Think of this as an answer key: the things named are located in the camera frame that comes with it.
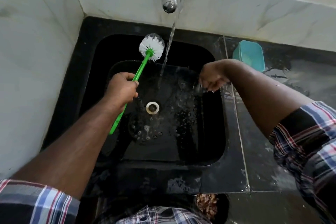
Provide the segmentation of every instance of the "shirt sleeve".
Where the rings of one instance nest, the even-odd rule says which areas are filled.
[[[49,186],[0,180],[1,224],[72,224],[79,201]]]
[[[270,142],[305,201],[324,223],[336,223],[336,111],[323,102],[302,106],[274,128]]]

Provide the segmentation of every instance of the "green handle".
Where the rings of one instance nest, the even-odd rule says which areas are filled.
[[[153,56],[153,53],[154,53],[154,52],[153,52],[152,49],[148,49],[148,50],[146,51],[146,57],[145,57],[145,59],[143,60],[143,62],[141,63],[141,65],[140,65],[138,71],[136,72],[136,74],[135,74],[135,76],[134,76],[134,78],[133,78],[132,81],[137,81],[137,80],[139,80],[139,77],[140,77],[142,71],[144,70],[145,65],[147,64],[149,58],[150,58],[151,56]],[[123,114],[124,114],[124,111],[125,111],[125,109],[126,109],[126,106],[127,106],[127,104],[125,105],[123,112],[122,112],[121,114],[119,114],[118,117],[116,118],[116,120],[115,120],[115,122],[114,122],[114,124],[113,124],[113,126],[112,126],[112,128],[111,128],[111,130],[110,130],[110,132],[109,132],[110,135],[112,135],[113,132],[115,131],[115,129],[117,128],[117,126],[118,126],[118,124],[119,124],[119,122],[120,122],[120,120],[121,120],[121,117],[122,117]]]

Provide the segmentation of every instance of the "green brush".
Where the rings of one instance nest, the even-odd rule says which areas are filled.
[[[163,41],[162,37],[160,37],[159,35],[152,33],[152,34],[148,34],[145,36],[145,38],[142,40],[139,46],[139,51],[141,53],[141,56],[143,56],[145,59],[141,63],[132,81],[139,80],[139,77],[142,71],[144,70],[145,65],[147,64],[149,60],[156,61],[161,58],[164,48],[165,48],[165,42]],[[120,119],[124,114],[126,106],[127,104],[125,105],[123,112],[119,114],[118,117],[116,118],[110,130],[110,135],[112,135],[115,129],[117,128],[120,122]]]

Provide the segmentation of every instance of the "sink basin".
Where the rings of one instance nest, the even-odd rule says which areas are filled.
[[[103,96],[115,73],[137,71],[142,39],[111,35],[97,45],[80,114]],[[127,43],[125,52],[113,53],[120,43]],[[139,79],[139,97],[128,104],[118,128],[107,137],[98,163],[207,166],[223,155],[226,140],[220,91],[197,91],[198,74],[214,57],[203,47],[173,41],[161,78],[163,60],[164,55],[146,65]],[[158,108],[156,114],[146,109],[150,102],[157,103],[150,106],[154,111]]]

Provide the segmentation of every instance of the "water stream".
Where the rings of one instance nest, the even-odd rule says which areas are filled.
[[[175,32],[176,22],[178,21],[178,19],[180,17],[180,14],[181,14],[181,12],[183,10],[184,1],[185,0],[180,0],[179,3],[177,4],[177,14],[175,15],[174,23],[173,23],[173,26],[171,28],[171,32],[170,32],[170,36],[169,36],[169,41],[168,41],[168,44],[167,44],[167,47],[166,47],[166,57],[165,57],[165,61],[163,62],[162,69],[161,69],[161,72],[160,72],[160,80],[159,80],[158,88],[161,87],[162,75],[163,75],[163,73],[165,71],[166,63],[167,63],[167,60],[168,60],[168,52],[170,50],[170,46],[171,46],[171,43],[173,41],[173,36],[174,36],[174,32]]]

